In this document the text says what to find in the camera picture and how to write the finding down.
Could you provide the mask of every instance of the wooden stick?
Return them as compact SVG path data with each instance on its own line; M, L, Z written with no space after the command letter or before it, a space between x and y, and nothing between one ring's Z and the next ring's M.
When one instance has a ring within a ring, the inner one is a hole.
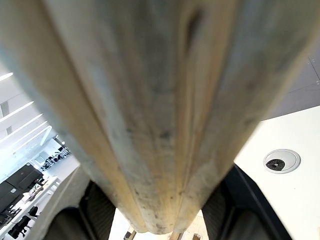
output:
M200 236L198 234L194 234L192 240L200 240Z
M136 234L137 234L137 232L133 229L132 226L130 226L123 239L124 240L133 240L135 238Z
M5 65L137 232L184 232L319 29L320 1L0 1Z
M181 240L183 235L184 235L183 232L180 233L180 232L173 231L169 240Z

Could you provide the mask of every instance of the white desk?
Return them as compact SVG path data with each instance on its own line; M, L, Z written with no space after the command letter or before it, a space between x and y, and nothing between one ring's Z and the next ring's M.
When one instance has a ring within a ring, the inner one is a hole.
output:
M0 240L2 240L5 235L13 228L13 226L19 222L19 220L24 216L28 215L28 212L30 209L41 200L41 198L53 187L60 184L60 180L57 176L53 176L48 179L48 181L43 185L43 190L40 191L32 201L26 202L23 206L21 206L21 211L13 218L10 222L7 223L7 225L3 226L0 229Z

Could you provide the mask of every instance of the computer monitor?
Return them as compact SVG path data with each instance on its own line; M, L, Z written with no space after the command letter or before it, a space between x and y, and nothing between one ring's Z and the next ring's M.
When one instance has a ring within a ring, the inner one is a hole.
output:
M12 186L7 181L0 184L0 213L15 205L23 197L22 191Z
M27 163L14 174L12 174L6 181L23 193L28 192L33 186L34 181L42 178L43 174L35 169L30 163Z

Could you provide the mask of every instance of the dark stain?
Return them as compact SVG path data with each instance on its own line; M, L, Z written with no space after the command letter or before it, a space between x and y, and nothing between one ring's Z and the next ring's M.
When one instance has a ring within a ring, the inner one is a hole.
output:
M256 81L251 81L246 85L246 89L249 91L253 91L256 89L256 87L258 86Z
M171 137L171 132L169 130L164 131L160 134L160 138L162 139L169 139Z
M175 92L175 87L168 87L168 88L163 88L160 86L154 86L151 88L151 90L155 93L155 94L171 94Z
M244 126L245 127L248 127L250 126L251 124L253 124L255 122L255 118L254 117L249 117L248 119L246 119L244 121Z
M157 223L155 226L156 226L159 230L164 230L164 229L166 229L165 227L161 226L159 223Z
M186 52L188 52L191 48L192 43L196 38L197 33L199 32L200 23L203 19L203 15L203 11L201 9L197 9L189 20L186 30Z

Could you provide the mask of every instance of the ceiling light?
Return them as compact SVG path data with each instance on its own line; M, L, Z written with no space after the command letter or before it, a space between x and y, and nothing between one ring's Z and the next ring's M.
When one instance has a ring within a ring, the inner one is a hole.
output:
M13 74L14 74L13 72L9 72L9 73L7 73L7 74L5 74L5 75L0 76L0 82L1 82L2 80L5 80L5 79L11 77Z
M34 135L33 137L31 137L28 141L24 142L22 145L20 145L19 147L17 147L13 152L15 153L16 151L18 151L19 149L21 149L22 147L24 147L25 145L27 145L28 143L30 143L33 139L35 139L36 137L38 137L40 134L42 134L44 131L46 131L47 129L52 129L52 126L47 126L45 129L41 130L40 132L38 132L36 135Z
M7 120L8 118L12 117L13 115L17 114L18 112L20 112L21 110L29 107L31 104L33 104L34 102L28 102L27 104L23 105L22 107L19 107L17 110L14 110L13 112L9 113L8 115L4 116L3 118L0 118L0 123L2 123L4 120Z
M14 145L16 145L18 142L20 142L21 140L25 139L26 137L28 137L30 134L32 134L33 132L37 131L39 128L41 128L43 125L45 125L48 121L45 121L43 123L41 123L39 126L35 127L34 129L32 129L31 131L29 131L28 133L26 133L25 135L23 135L22 137L20 137L17 141L15 141L13 144L11 144L10 147L13 147Z
M10 133L9 135L5 136L4 138L2 138L0 140L0 143L2 143L3 141L7 140L8 138L12 137L14 134L16 134L17 132L19 132L21 129L23 129L24 127L28 126L29 124L31 124L32 122L34 122L35 120L37 120L38 118L40 118L43 115L43 113L39 114L38 116L32 118L30 121L26 122L25 124L23 124L22 126L18 127L16 130L14 130L12 133Z

